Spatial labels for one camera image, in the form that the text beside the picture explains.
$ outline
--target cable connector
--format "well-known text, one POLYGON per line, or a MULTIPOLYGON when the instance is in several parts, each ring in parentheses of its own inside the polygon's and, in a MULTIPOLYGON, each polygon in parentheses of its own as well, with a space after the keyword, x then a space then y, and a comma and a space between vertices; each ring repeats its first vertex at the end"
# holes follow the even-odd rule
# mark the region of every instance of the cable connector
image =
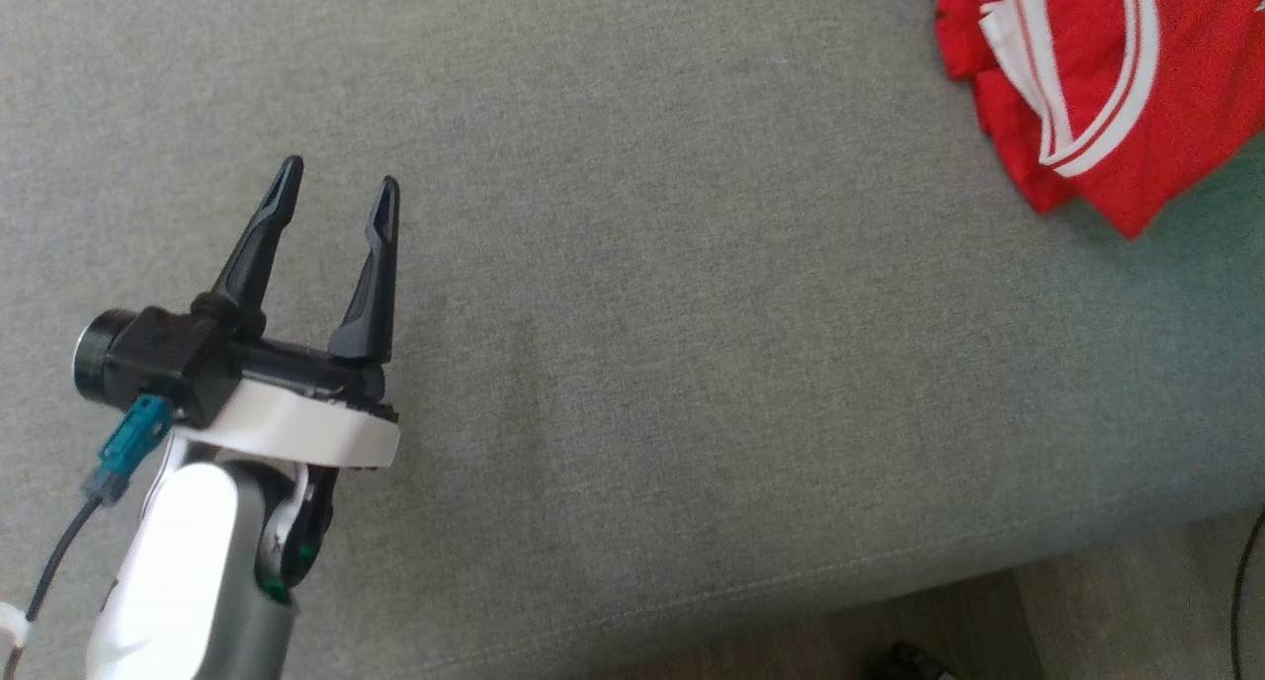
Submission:
POLYGON ((119 427, 96 455, 101 464, 92 471, 81 489, 89 498, 101 498, 101 506, 114 506, 128 492, 132 474, 140 468, 145 455, 167 439, 175 423, 171 401, 163 397, 140 396, 124 415, 119 427))

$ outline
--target red fabric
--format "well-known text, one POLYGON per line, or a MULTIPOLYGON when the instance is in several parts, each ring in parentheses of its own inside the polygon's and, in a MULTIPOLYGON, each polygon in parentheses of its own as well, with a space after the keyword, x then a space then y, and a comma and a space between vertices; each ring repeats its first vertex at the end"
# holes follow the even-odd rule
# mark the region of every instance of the red fabric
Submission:
POLYGON ((1261 5, 940 0, 936 33, 949 76, 974 81, 980 126, 1032 206, 1049 211, 1080 193, 1137 238, 1168 200, 1265 126, 1261 5), (1015 27, 1002 30, 1008 47, 989 44, 980 28, 989 14, 994 33, 1015 27), (1031 83, 1012 83, 1007 71, 1031 83))

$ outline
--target gray sofa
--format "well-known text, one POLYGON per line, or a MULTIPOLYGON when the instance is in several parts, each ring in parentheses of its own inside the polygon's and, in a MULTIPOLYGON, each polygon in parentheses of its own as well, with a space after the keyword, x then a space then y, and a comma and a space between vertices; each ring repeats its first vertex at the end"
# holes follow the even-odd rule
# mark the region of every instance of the gray sofa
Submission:
MULTIPOLYGON (((291 152, 275 336, 325 341, 383 174, 405 209, 404 440, 288 677, 568 676, 1260 503, 1265 144, 1138 243, 1037 217, 934 6, 0 0, 0 598, 118 420, 77 332, 185 307, 291 152)), ((24 680, 81 672, 139 497, 24 680)))

